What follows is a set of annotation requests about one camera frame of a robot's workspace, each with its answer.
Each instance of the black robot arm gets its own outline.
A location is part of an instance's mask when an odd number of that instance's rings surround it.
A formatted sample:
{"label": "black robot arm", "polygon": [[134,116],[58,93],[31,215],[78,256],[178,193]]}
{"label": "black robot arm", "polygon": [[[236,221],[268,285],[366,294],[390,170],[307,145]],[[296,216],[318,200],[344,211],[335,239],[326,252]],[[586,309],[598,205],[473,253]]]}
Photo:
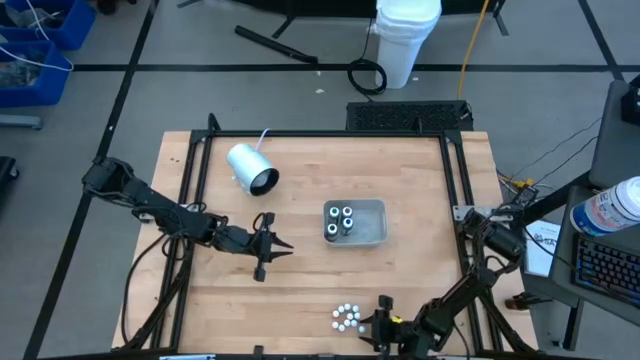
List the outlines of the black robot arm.
{"label": "black robot arm", "polygon": [[[404,321],[391,316],[393,299],[381,295],[378,299],[381,309],[362,323],[371,324],[371,338],[361,337],[373,345],[374,351],[386,358],[393,343],[398,344],[398,355],[406,359],[426,359],[429,350],[440,351],[449,339],[455,326],[455,317],[477,298],[482,301],[505,339],[514,351],[535,353],[511,328],[498,308],[489,301],[487,290],[498,278],[516,270],[525,254],[525,242],[505,226],[489,221],[474,210],[458,224],[461,236],[472,239],[474,263],[467,272],[443,297],[424,304],[413,321]],[[487,266],[488,258],[481,257],[481,249],[487,246],[509,261],[499,270]]]}
{"label": "black robot arm", "polygon": [[133,175],[133,168],[124,161],[98,157],[82,178],[84,192],[112,204],[131,208],[134,216],[151,215],[160,230],[166,234],[181,236],[196,244],[214,247],[231,254],[250,255],[258,258],[254,272],[256,281],[264,281],[264,263],[292,254],[289,251],[272,252],[271,245],[293,248],[270,231],[275,215],[262,213],[255,233],[227,225],[228,218],[203,212],[202,204],[183,207],[151,189],[147,183]]}

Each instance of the metal tray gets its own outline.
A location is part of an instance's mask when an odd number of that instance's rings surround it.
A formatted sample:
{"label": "metal tray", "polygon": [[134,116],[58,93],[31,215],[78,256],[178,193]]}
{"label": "metal tray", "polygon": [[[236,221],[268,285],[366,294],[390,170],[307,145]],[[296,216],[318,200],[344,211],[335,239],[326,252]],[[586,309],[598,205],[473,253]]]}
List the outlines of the metal tray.
{"label": "metal tray", "polygon": [[[349,235],[342,235],[342,226],[338,226],[338,235],[334,241],[329,241],[324,231],[331,223],[329,209],[337,207],[342,210],[349,206],[353,209],[353,229]],[[384,202],[378,199],[329,200],[323,209],[325,241],[336,247],[371,247],[387,241],[387,212]]]}

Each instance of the blue bin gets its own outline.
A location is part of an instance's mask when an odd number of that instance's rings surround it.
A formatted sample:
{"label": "blue bin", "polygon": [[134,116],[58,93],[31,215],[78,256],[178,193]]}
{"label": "blue bin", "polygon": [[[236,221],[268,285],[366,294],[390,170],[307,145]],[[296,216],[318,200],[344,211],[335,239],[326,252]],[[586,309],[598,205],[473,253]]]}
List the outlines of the blue bin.
{"label": "blue bin", "polygon": [[[84,39],[89,34],[91,25],[96,19],[93,9],[86,0],[31,0],[34,8],[42,8],[49,14],[64,11],[67,17],[60,28],[44,29],[47,36],[60,50],[77,50],[82,47]],[[29,10],[25,0],[6,0],[6,6],[16,10]],[[18,28],[0,24],[0,34],[9,42],[45,40],[37,28]]]}
{"label": "blue bin", "polygon": [[[29,49],[37,50],[45,55],[44,63],[61,68],[69,68],[70,65],[56,49],[51,41],[36,41],[25,43],[0,44],[12,54],[28,54]],[[0,62],[14,60],[9,55],[0,52]],[[33,86],[0,87],[0,108],[35,105],[55,105],[60,102],[64,85],[69,77],[69,72],[58,69],[42,67],[38,80]]]}

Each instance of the wooden table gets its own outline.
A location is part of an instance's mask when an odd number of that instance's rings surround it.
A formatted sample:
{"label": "wooden table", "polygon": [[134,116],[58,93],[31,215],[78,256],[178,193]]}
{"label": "wooden table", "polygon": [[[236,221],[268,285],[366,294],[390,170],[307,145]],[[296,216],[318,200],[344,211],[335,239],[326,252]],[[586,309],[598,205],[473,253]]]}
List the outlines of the wooden table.
{"label": "wooden table", "polygon": [[[188,139],[187,132],[165,133],[158,156],[152,186],[174,200]],[[463,139],[476,204],[499,204],[487,134],[463,133]],[[413,319],[423,303],[444,295],[461,277],[437,139],[267,137],[260,151],[279,169],[280,182],[267,195],[250,197],[232,180],[226,155],[237,143],[255,142],[256,138],[214,138],[204,195],[207,211],[228,215],[231,224],[248,229],[259,212],[276,213],[272,230],[295,246],[294,255],[268,264],[266,281],[258,283],[252,279],[255,258],[197,247],[180,352],[252,353],[255,345],[264,345],[266,353],[277,354],[373,354],[354,329],[339,333],[331,328],[331,313],[339,304],[358,304],[368,315],[378,295],[387,294],[395,298],[394,314]],[[453,147],[450,154],[463,203]],[[197,176],[193,178],[191,194]],[[327,246],[322,207],[328,199],[341,198],[383,200],[387,244],[370,249]],[[136,256],[157,236],[155,224],[142,225]],[[127,314],[130,336],[156,304],[165,260],[155,249],[133,275]],[[537,348],[530,313],[504,307],[506,298],[521,291],[517,271],[501,277],[493,288],[507,320]],[[456,322],[470,343],[467,318],[465,311]],[[172,320],[170,308],[163,344],[168,344]],[[483,311],[480,323],[484,346],[490,348]],[[121,344],[118,328],[114,346]],[[455,332],[443,353],[465,353]]]}

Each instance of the gray floor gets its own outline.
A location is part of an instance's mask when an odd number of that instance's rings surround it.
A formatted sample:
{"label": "gray floor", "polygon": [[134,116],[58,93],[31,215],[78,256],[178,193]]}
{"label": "gray floor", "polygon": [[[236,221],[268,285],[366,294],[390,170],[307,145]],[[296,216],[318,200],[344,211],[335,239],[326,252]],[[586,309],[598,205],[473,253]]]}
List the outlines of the gray floor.
{"label": "gray floor", "polygon": [[[77,64],[127,64],[150,3],[138,2],[121,2],[115,16],[99,15],[83,49],[68,56]],[[639,3],[588,3],[618,64],[640,64],[637,32],[630,30],[637,24]],[[237,24],[270,33],[282,22],[279,15],[225,2],[217,8],[199,3],[177,9],[175,4],[160,2],[141,64],[294,63],[233,34]],[[503,37],[492,19],[485,21],[472,64],[606,65],[575,0],[509,0],[503,17],[510,36]],[[442,18],[418,62],[459,64],[476,19]],[[297,19],[281,41],[323,62],[346,63],[360,55],[366,25],[365,20]],[[369,58],[375,59],[376,51],[374,37]],[[0,212],[2,358],[22,357],[78,205],[80,177],[97,150],[123,75],[74,72],[59,105],[2,111],[45,120],[39,132],[0,129],[0,154],[17,158],[22,171]],[[624,74],[627,80],[635,75]],[[455,98],[456,72],[412,77],[416,80],[405,88],[376,100]],[[609,72],[470,72],[463,98],[473,106],[476,129],[489,133],[498,168],[510,174],[600,117],[611,80]],[[209,112],[226,129],[343,129],[346,104],[364,100],[343,72],[137,72],[109,154],[150,179],[162,133],[204,127]],[[581,134],[522,176],[539,178],[596,133],[594,127]],[[581,174],[592,153],[593,146],[545,182],[560,186]],[[91,205],[41,356],[109,349],[138,228],[126,210]],[[561,338],[567,314],[568,308],[557,303],[533,309],[541,349],[637,358],[640,329],[592,306],[585,310],[578,351],[553,348],[551,340]]]}

